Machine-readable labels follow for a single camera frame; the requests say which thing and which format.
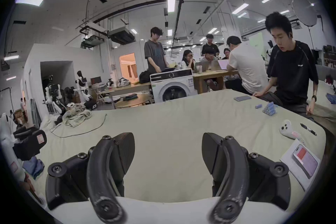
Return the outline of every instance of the washing machine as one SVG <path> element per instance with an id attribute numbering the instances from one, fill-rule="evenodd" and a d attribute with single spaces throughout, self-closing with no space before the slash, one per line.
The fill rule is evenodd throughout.
<path id="1" fill-rule="evenodd" d="M 152 74 L 150 82 L 156 103 L 197 94 L 191 69 Z"/>

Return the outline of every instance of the blue blocks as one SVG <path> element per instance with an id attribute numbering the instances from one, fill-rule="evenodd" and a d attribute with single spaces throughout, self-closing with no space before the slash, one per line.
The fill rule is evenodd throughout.
<path id="1" fill-rule="evenodd" d="M 275 114 L 274 103 L 268 103 L 267 106 L 264 108 L 263 112 L 269 116 Z"/>

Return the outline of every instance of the white game controller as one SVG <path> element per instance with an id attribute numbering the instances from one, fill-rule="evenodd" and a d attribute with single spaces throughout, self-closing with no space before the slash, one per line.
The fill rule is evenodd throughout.
<path id="1" fill-rule="evenodd" d="M 287 136 L 291 139 L 298 139 L 299 141 L 301 141 L 305 145 L 305 143 L 304 143 L 304 141 L 301 137 L 301 134 L 293 131 L 292 123 L 291 123 L 290 120 L 284 120 L 282 122 L 282 125 L 279 128 L 279 131 L 283 136 Z"/>

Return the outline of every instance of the pen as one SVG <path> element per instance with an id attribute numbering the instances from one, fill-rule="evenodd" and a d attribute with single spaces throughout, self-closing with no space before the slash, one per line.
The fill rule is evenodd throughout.
<path id="1" fill-rule="evenodd" d="M 316 132 L 314 132 L 312 129 L 308 128 L 306 125 L 304 125 L 303 123 L 300 123 L 300 125 L 305 128 L 306 130 L 310 131 L 313 135 L 317 136 Z"/>

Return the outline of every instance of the smartphone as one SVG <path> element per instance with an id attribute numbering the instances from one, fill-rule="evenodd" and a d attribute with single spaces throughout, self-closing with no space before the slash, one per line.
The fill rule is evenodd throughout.
<path id="1" fill-rule="evenodd" d="M 292 158 L 310 179 L 317 168 L 317 161 L 314 157 L 302 145 L 299 145 L 293 152 Z"/>
<path id="2" fill-rule="evenodd" d="M 252 99 L 252 98 L 248 95 L 233 98 L 233 100 L 236 100 L 238 102 L 243 101 L 243 100 L 248 100 L 248 99 Z"/>

